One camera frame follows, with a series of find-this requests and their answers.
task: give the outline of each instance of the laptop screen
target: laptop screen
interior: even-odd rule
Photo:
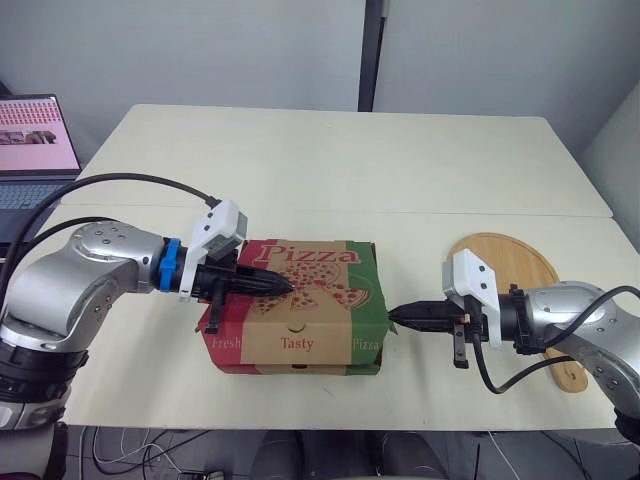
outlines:
[[[55,96],[0,98],[0,175],[79,168]]]

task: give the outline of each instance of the laptop keyboard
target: laptop keyboard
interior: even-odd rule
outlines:
[[[0,185],[1,210],[30,210],[62,185]]]

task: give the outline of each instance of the wire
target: wire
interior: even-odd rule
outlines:
[[[587,471],[584,468],[584,463],[582,463],[582,455],[580,455],[580,447],[578,447],[578,442],[576,441],[576,439],[573,439],[573,446],[576,447],[576,453],[578,454],[578,460],[580,460],[580,469],[582,470],[582,476],[584,477],[584,480],[588,480],[587,479]]]
[[[516,477],[516,480],[520,480],[520,477],[518,476],[518,472],[516,472],[516,469],[513,468],[513,465],[511,465],[511,462],[507,459],[507,456],[503,453],[502,449],[498,445],[498,442],[496,442],[496,439],[493,438],[493,433],[491,433],[491,432],[487,432],[487,433],[489,434],[489,438],[491,439],[491,441],[495,445],[496,450],[498,450],[498,453],[500,454],[500,456],[502,457],[504,462],[509,466],[509,468],[513,472],[513,476]]]
[[[596,299],[591,305],[589,305],[586,310],[584,310],[580,315],[576,317],[576,319],[569,324],[567,328],[562,330],[558,335],[553,337],[551,340],[547,340],[544,344],[545,347],[553,347],[554,345],[566,340],[569,335],[575,332],[586,320],[591,316],[593,312],[595,312],[603,303],[611,298],[619,295],[621,293],[632,293],[638,299],[640,299],[640,290],[635,287],[631,287],[629,285],[621,285],[620,287],[613,288],[608,292],[602,294],[598,299]]]
[[[487,365],[484,363],[484,355],[482,354],[482,340],[480,339],[480,334],[474,333],[471,336],[471,341],[473,343],[473,352],[475,353],[475,356],[476,356],[476,363],[478,364],[478,369],[480,370],[480,376],[482,377],[482,381],[484,382],[486,387],[489,389],[489,391],[491,393],[495,393],[496,395],[506,392],[511,387],[513,387],[516,383],[518,383],[520,380],[532,374],[536,370],[540,370],[541,368],[548,367],[549,365],[553,365],[555,363],[573,361],[573,358],[571,358],[568,355],[563,355],[561,357],[542,360],[541,362],[534,363],[533,365],[517,373],[516,375],[511,377],[509,380],[507,380],[500,387],[496,387],[491,381],[491,378],[489,377],[489,372],[487,371]]]
[[[80,442],[78,445],[78,480],[82,480],[82,476],[84,474],[84,437],[87,433],[86,425],[82,427],[82,432],[80,432]]]
[[[95,443],[95,441],[96,441],[96,433],[97,433],[96,431],[94,431],[94,432],[93,432],[93,442],[94,442],[94,443]],[[180,443],[176,443],[175,445],[173,445],[173,446],[171,446],[171,447],[169,447],[169,448],[164,449],[164,451],[163,451],[162,453],[158,453],[158,454],[156,454],[156,455],[153,455],[153,456],[152,456],[152,457],[150,457],[147,461],[149,461],[149,462],[150,462],[150,461],[152,461],[152,460],[155,460],[156,458],[158,458],[158,457],[160,457],[160,456],[164,455],[165,453],[169,453],[169,452],[171,452],[171,451],[173,451],[173,450],[175,450],[175,449],[177,449],[177,448],[180,448],[180,447],[181,447],[181,446],[183,446],[183,445],[186,445],[187,443],[193,442],[194,440],[196,440],[196,439],[198,439],[198,438],[202,437],[203,435],[206,435],[207,433],[209,433],[209,430],[205,430],[205,431],[203,431],[203,432],[200,432],[200,433],[198,433],[198,434],[194,435],[194,436],[193,436],[193,437],[191,437],[191,438],[187,438],[186,440],[183,440],[183,441],[182,441],[182,442],[180,442]],[[122,475],[122,474],[125,474],[125,473],[132,472],[132,471],[134,471],[134,470],[137,470],[138,468],[142,468],[142,462],[140,462],[140,463],[138,463],[138,464],[136,464],[136,465],[132,465],[132,466],[131,466],[131,467],[129,467],[129,468],[125,468],[124,470],[120,470],[120,471],[117,471],[117,472],[109,471],[109,470],[106,470],[104,467],[102,467],[102,465],[100,465],[100,463],[97,461],[96,456],[95,456],[95,454],[94,454],[94,453],[95,453],[95,452],[93,452],[93,450],[92,450],[91,459],[93,460],[93,465],[94,465],[94,466],[96,467],[96,469],[97,469],[100,473],[102,473],[103,475]]]
[[[540,433],[542,435],[544,435],[545,437],[547,437],[549,440],[551,440],[553,443],[555,443],[556,445],[558,445],[562,450],[565,451],[565,453],[567,455],[569,455],[571,457],[571,460],[573,460],[573,463],[576,464],[576,466],[582,471],[582,475],[584,476],[584,478],[586,478],[587,480],[592,480],[591,475],[589,474],[589,472],[587,471],[586,468],[584,468],[584,465],[582,464],[582,457],[580,457],[580,460],[578,460],[573,453],[571,453],[571,450],[569,450],[567,447],[565,447],[562,443],[560,443],[560,441],[556,440],[555,438],[553,438],[551,435],[549,435],[547,432],[543,432],[540,431]],[[580,455],[580,450],[578,450],[578,445],[576,443],[576,451],[578,452],[578,455]]]
[[[160,440],[160,437],[162,437],[167,432],[168,430],[163,430],[158,435],[156,435],[151,442],[152,443],[157,442],[158,440]],[[151,452],[151,448],[147,447],[144,453],[142,454],[142,480],[147,480],[147,472],[145,471],[145,462],[147,459],[147,455],[149,455],[150,452]]]
[[[478,478],[478,467],[480,466],[480,442],[478,442],[478,446],[476,447],[476,466],[473,469],[473,480]]]
[[[16,267],[18,266],[18,264],[22,261],[22,259],[24,257],[27,256],[27,254],[31,250],[36,248],[38,245],[40,245],[42,242],[44,242],[47,238],[55,235],[56,233],[64,230],[65,228],[73,227],[75,225],[81,225],[83,223],[107,222],[107,221],[113,221],[113,219],[109,218],[109,217],[78,217],[78,218],[73,218],[71,220],[67,220],[66,222],[62,222],[62,223],[59,223],[57,225],[54,225],[51,228],[48,228],[44,232],[42,232],[39,235],[37,235],[36,237],[34,237],[30,242],[28,242],[24,246],[24,248],[22,248],[20,250],[20,252],[16,256],[15,261],[13,262],[13,266],[11,268],[11,270],[12,270],[11,273],[13,273],[13,271],[15,271]]]
[[[147,438],[149,437],[150,430],[151,430],[150,428],[147,428],[147,431],[144,435],[144,440],[142,440],[142,443],[140,444],[140,446],[147,444]],[[122,427],[122,434],[120,435],[120,453],[122,453],[123,457],[127,455],[126,453],[124,453],[124,436],[126,433],[127,433],[127,427]]]
[[[100,427],[96,427],[96,432],[99,433],[100,431]],[[119,457],[119,458],[114,458],[113,460],[104,460],[102,458],[100,458],[98,456],[98,452],[96,451],[96,444],[97,442],[93,443],[93,455],[95,457],[95,459],[102,463],[103,465],[108,465],[110,463],[117,463],[117,462],[121,462],[122,460],[124,460],[127,457],[130,457],[131,455],[138,453],[140,450],[145,449],[145,453],[147,451],[151,450],[151,447],[155,447],[158,450],[160,450],[160,453],[163,454],[165,457],[167,457],[167,460],[169,461],[169,463],[171,464],[171,466],[173,467],[173,469],[177,472],[182,472],[182,470],[174,463],[173,459],[169,456],[168,453],[165,452],[164,447],[162,447],[161,445],[158,445],[156,442],[158,441],[158,438],[160,438],[162,435],[164,435],[165,433],[167,433],[168,430],[165,430],[161,435],[158,435],[155,439],[153,439],[151,442],[149,443],[144,443],[143,445],[141,445],[140,447],[136,448],[135,450]]]
[[[24,241],[27,233],[38,219],[38,217],[52,204],[54,204],[57,200],[65,196],[67,193],[73,192],[74,190],[78,190],[79,188],[86,187],[87,185],[92,185],[94,183],[106,182],[110,180],[138,180],[141,182],[151,182],[158,183],[160,185],[166,185],[168,187],[176,188],[178,190],[183,190],[187,193],[195,195],[205,201],[207,205],[211,208],[215,207],[220,203],[220,200],[207,195],[200,190],[197,190],[193,187],[185,185],[180,182],[176,182],[174,180],[169,180],[167,178],[156,177],[154,175],[146,175],[142,173],[105,173],[102,175],[93,175],[90,177],[83,178],[81,180],[76,180],[69,185],[65,185],[64,187],[56,190],[55,192],[50,193],[47,197],[45,197],[36,208],[34,208],[26,221],[22,225],[22,228],[18,232],[18,235],[15,237],[9,250],[7,251],[7,255],[5,258],[5,268],[0,272],[0,309],[4,304],[4,299],[7,294],[7,288],[9,286],[9,279],[11,278],[11,272],[13,271],[14,264],[16,258],[18,257],[18,250],[20,245]]]

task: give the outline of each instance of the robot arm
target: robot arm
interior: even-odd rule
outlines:
[[[488,379],[480,341],[512,341],[518,353],[542,353],[548,347],[581,363],[615,407],[618,430],[640,444],[640,318],[622,310],[593,285],[560,282],[547,288],[498,295],[495,274],[470,250],[456,253],[443,266],[443,290],[448,299],[402,305],[390,312],[393,321],[422,332],[453,334],[454,365],[468,368],[465,343],[473,343],[483,380],[494,393],[510,386],[537,368],[521,372],[505,386],[495,388]],[[633,287],[630,291],[640,297]],[[594,302],[600,302],[593,308]],[[593,310],[579,328],[574,322]],[[569,329],[570,334],[563,332]]]
[[[180,291],[219,307],[228,293],[291,291],[274,272],[237,265],[246,225],[237,206],[223,201],[197,222],[187,249],[178,239],[120,222],[91,223],[26,268],[9,291],[0,323],[0,430],[61,418],[71,380],[123,293]]]

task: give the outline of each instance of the laptop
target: laptop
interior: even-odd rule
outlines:
[[[30,212],[79,173],[55,95],[0,96],[0,256]],[[27,241],[52,211],[40,215]]]

